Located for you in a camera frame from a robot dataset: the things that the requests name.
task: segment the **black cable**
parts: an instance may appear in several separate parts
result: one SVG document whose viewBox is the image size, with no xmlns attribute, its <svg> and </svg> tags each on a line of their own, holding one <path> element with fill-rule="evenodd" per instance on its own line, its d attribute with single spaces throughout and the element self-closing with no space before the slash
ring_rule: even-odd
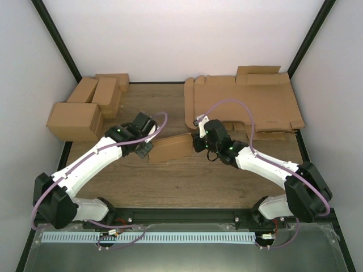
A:
<svg viewBox="0 0 363 272">
<path fill-rule="evenodd" d="M 218 156 L 217 156 L 215 159 L 211 160 L 211 159 L 209 158 L 209 153 L 210 153 L 210 150 L 208 150 L 208 152 L 206 153 L 206 158 L 207 158 L 210 162 L 214 162 L 214 161 L 216 161 L 216 160 L 218 159 Z"/>
</svg>

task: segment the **wire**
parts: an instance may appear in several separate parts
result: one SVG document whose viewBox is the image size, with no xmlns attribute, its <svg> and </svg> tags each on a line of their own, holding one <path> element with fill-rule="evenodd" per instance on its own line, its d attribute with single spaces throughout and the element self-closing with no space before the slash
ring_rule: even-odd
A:
<svg viewBox="0 0 363 272">
<path fill-rule="evenodd" d="M 213 160 L 211 160 L 211 159 L 209 158 L 209 154 L 210 154 L 210 150 L 208 150 L 208 152 L 206 153 L 206 158 L 207 158 L 210 162 L 214 162 L 214 161 L 216 161 L 216 160 L 218 159 L 218 156 L 217 156 L 217 157 L 215 157 Z"/>
<path fill-rule="evenodd" d="M 287 173 L 289 173 L 289 174 L 291 174 L 291 175 L 293 175 L 294 177 L 296 177 L 297 179 L 299 179 L 302 183 L 304 183 L 307 187 L 309 187 L 309 189 L 310 190 L 312 190 L 319 198 L 320 198 L 320 200 L 324 203 L 324 205 L 325 205 L 325 208 L 326 208 L 326 211 L 325 212 L 323 212 L 322 214 L 319 214 L 320 216 L 327 216 L 329 213 L 330 213 L 330 206 L 329 206 L 329 203 L 326 201 L 326 199 L 323 197 L 323 195 L 322 194 L 320 194 L 320 192 L 318 191 L 318 190 L 316 190 L 315 189 L 315 187 L 314 186 L 312 186 L 305 178 L 303 178 L 302 176 L 300 176 L 300 175 L 298 175 L 298 174 L 296 174 L 295 172 L 293 172 L 293 171 L 291 171 L 290 169 L 288 169 L 288 168 L 286 168 L 286 167 L 284 167 L 284 166 L 282 166 L 282 165 L 279 165 L 279 164 L 277 164 L 277 163 L 275 163 L 275 162 L 273 162 L 273 161 L 271 161 L 271 160 L 269 160 L 269 159 L 267 159 L 267 158 L 265 158 L 265 157 L 263 157 L 263 156 L 261 156 L 261 155 L 259 155 L 259 153 L 258 152 L 256 152 L 256 150 L 255 150 L 255 148 L 253 147 L 253 144 L 252 144 L 252 140 L 253 140 L 253 137 L 254 137 L 254 134 L 255 134 L 255 121 L 254 121 L 254 118 L 253 118 L 253 116 L 252 116 L 252 113 L 251 113 L 251 111 L 247 108 L 247 106 L 246 105 L 244 105 L 241 101 L 239 101 L 239 100 L 236 100 L 236 99 L 225 99 L 225 100 L 222 100 L 222 101 L 220 101 L 220 102 L 218 102 L 217 104 L 215 104 L 214 106 L 212 106 L 202 117 L 200 117 L 198 120 L 197 120 L 197 124 L 199 123 L 199 122 L 201 122 L 201 120 L 203 120 L 203 118 L 205 117 L 205 116 L 207 116 L 208 115 L 208 113 L 210 113 L 215 107 L 217 107 L 217 106 L 219 106 L 220 104 L 222 104 L 222 103 L 225 103 L 225 102 L 236 102 L 236 103 L 238 103 L 238 104 L 240 104 L 242 107 L 244 107 L 244 109 L 247 111 L 247 113 L 248 113 L 248 115 L 249 115 L 249 117 L 250 117 L 250 120 L 251 120 L 251 126 L 252 126 L 252 128 L 251 128 L 251 136 L 250 136 L 250 149 L 251 149 L 251 151 L 252 151 L 252 153 L 254 153 L 255 154 L 255 156 L 257 157 L 257 158 L 259 158 L 260 160 L 262 160 L 262 161 L 264 161 L 264 162 L 266 162 L 266 163 L 269 163 L 269 164 L 271 164 L 271 165 L 273 165 L 273 166 L 275 166 L 275 167 L 277 167 L 277 168 L 279 168 L 279 169 L 282 169 L 282 170 L 284 170 L 284 171 L 286 171 Z"/>
<path fill-rule="evenodd" d="M 157 113 L 154 117 L 158 117 L 160 115 L 164 115 L 164 122 L 163 124 L 156 130 L 154 131 L 153 133 L 151 133 L 150 135 L 144 137 L 144 138 L 141 138 L 141 139 L 138 139 L 138 140 L 133 140 L 133 141 L 128 141 L 128 142 L 120 142 L 120 143 L 113 143 L 113 144 L 109 144 L 107 146 L 103 146 L 99 149 L 97 149 L 97 152 L 99 151 L 102 151 L 102 150 L 105 150 L 109 147 L 113 147 L 113 146 L 125 146 L 125 145 L 132 145 L 132 144 L 135 144 L 135 143 L 140 143 L 140 142 L 143 142 L 153 136 L 156 136 L 160 133 L 160 131 L 165 127 L 167 121 L 168 121 L 168 114 L 165 113 L 165 112 L 159 112 Z M 65 173 L 65 176 L 68 176 L 69 174 L 71 174 L 77 167 L 79 167 L 82 163 L 84 163 L 86 160 L 88 160 L 90 157 L 92 157 L 93 155 L 95 155 L 96 153 L 92 152 L 92 153 L 89 153 L 87 156 L 85 156 L 82 160 L 80 160 L 77 164 L 75 164 L 72 168 L 70 168 L 66 173 Z M 38 208 L 40 206 L 40 204 L 42 203 L 42 201 L 45 199 L 45 197 L 59 184 L 59 182 L 61 182 L 62 180 L 64 180 L 64 177 L 60 177 L 57 181 L 55 181 L 41 196 L 40 198 L 38 199 L 38 201 L 35 203 L 34 207 L 33 207 L 33 210 L 31 212 L 31 216 L 30 216 L 30 222 L 31 222 L 31 227 L 33 230 L 35 231 L 39 231 L 43 228 L 45 228 L 48 224 L 45 224 L 41 227 L 37 227 L 35 226 L 34 224 L 34 219 L 35 219 L 35 216 L 36 216 L 36 213 L 38 211 Z M 122 228 L 127 228 L 127 227 L 132 227 L 132 225 L 128 225 L 128 226 L 123 226 Z"/>
<path fill-rule="evenodd" d="M 124 226 L 126 225 L 126 221 L 125 220 L 123 220 L 122 218 L 116 218 L 115 219 L 115 221 L 116 222 L 121 222 Z M 118 234 L 121 234 L 121 233 L 123 233 L 125 230 L 124 229 L 122 229 Z"/>
<path fill-rule="evenodd" d="M 277 230 L 278 230 L 278 224 L 276 219 L 272 219 L 272 221 L 275 223 L 275 236 L 277 237 Z"/>
<path fill-rule="evenodd" d="M 293 240 L 295 240 L 297 234 L 299 233 L 299 226 L 300 226 L 300 222 L 299 222 L 299 219 L 296 218 L 296 231 L 294 233 L 294 236 L 287 242 L 283 243 L 282 245 L 278 245 L 278 246 L 272 246 L 272 247 L 267 247 L 267 246 L 261 246 L 259 245 L 257 242 L 255 242 L 255 245 L 257 245 L 259 248 L 267 248 L 268 250 L 270 249 L 278 249 L 278 248 L 283 248 L 285 246 L 287 246 L 288 244 L 291 244 L 291 242 Z"/>
<path fill-rule="evenodd" d="M 111 248 L 109 249 L 120 249 L 120 248 L 126 248 L 130 245 L 133 245 L 135 244 L 137 241 L 141 240 L 145 234 L 146 234 L 146 227 L 144 227 L 143 225 L 126 225 L 126 226 L 108 226 L 108 225 L 104 225 L 104 224 L 101 224 L 97 221 L 93 221 L 93 220 L 88 220 L 88 222 L 92 223 L 93 225 L 96 225 L 98 227 L 101 227 L 101 228 L 109 228 L 109 229 L 114 229 L 114 228 L 121 228 L 121 229 L 124 229 L 124 228 L 135 228 L 135 227 L 138 227 L 138 228 L 142 228 L 143 229 L 143 233 L 138 237 L 136 238 L 135 240 L 125 244 L 125 245 L 120 245 L 120 246 L 112 246 Z M 112 235 L 105 235 L 105 236 L 102 236 L 100 239 L 98 239 L 97 241 L 97 246 L 100 248 L 101 245 L 100 245 L 100 242 L 102 241 L 102 239 L 105 239 L 106 237 L 113 237 Z"/>
</svg>

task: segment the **white cable tray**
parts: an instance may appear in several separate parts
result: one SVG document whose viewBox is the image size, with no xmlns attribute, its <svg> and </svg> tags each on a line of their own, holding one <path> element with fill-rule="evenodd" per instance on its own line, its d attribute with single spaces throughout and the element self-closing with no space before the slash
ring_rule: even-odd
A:
<svg viewBox="0 0 363 272">
<path fill-rule="evenodd" d="M 129 243 L 140 232 L 124 232 L 106 237 L 101 243 Z M 44 232 L 42 243 L 97 243 L 100 232 Z M 254 244 L 254 232 L 147 232 L 138 244 Z"/>
</svg>

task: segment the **cardboard piece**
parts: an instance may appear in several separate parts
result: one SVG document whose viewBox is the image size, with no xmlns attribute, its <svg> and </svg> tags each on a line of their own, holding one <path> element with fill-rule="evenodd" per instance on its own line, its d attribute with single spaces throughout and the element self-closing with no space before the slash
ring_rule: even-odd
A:
<svg viewBox="0 0 363 272">
<path fill-rule="evenodd" d="M 231 122 L 223 122 L 223 126 L 225 126 L 226 130 L 233 130 L 233 123 Z"/>
<path fill-rule="evenodd" d="M 305 126 L 287 73 L 278 74 L 279 66 L 240 66 L 234 76 L 199 76 L 184 84 L 185 123 L 193 121 L 214 104 L 237 99 L 251 111 L 257 132 L 291 132 Z M 241 105 L 226 102 L 208 114 L 210 120 L 251 125 Z"/>
<path fill-rule="evenodd" d="M 115 118 L 119 110 L 121 91 L 117 87 L 116 78 L 103 78 L 98 85 L 92 103 L 100 107 L 104 118 Z"/>
<path fill-rule="evenodd" d="M 96 79 L 104 78 L 116 78 L 117 85 L 121 92 L 127 92 L 129 88 L 129 74 L 96 74 Z"/>
<path fill-rule="evenodd" d="M 91 103 L 55 103 L 47 127 L 62 141 L 98 141 L 102 137 L 103 116 Z"/>
<path fill-rule="evenodd" d="M 98 79 L 82 78 L 73 93 L 68 98 L 68 103 L 90 103 L 96 91 Z"/>
<path fill-rule="evenodd" d="M 193 154 L 191 133 L 177 135 L 153 141 L 153 149 L 149 152 L 149 163 L 160 163 L 180 159 Z"/>
</svg>

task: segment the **tall cardboard box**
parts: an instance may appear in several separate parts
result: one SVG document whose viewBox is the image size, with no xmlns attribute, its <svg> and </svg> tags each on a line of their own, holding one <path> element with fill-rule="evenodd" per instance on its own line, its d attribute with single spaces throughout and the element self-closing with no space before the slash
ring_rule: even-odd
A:
<svg viewBox="0 0 363 272">
<path fill-rule="evenodd" d="M 68 103 L 90 103 L 96 91 L 98 79 L 82 78 L 73 93 L 68 98 Z"/>
<path fill-rule="evenodd" d="M 91 103 L 56 103 L 47 127 L 60 140 L 93 142 L 102 137 L 103 116 Z"/>
<path fill-rule="evenodd" d="M 129 74 L 96 74 L 96 79 L 116 78 L 121 92 L 127 92 L 129 88 Z"/>
<path fill-rule="evenodd" d="M 121 91 L 116 78 L 101 77 L 92 99 L 100 107 L 104 118 L 115 118 L 119 110 Z"/>
</svg>

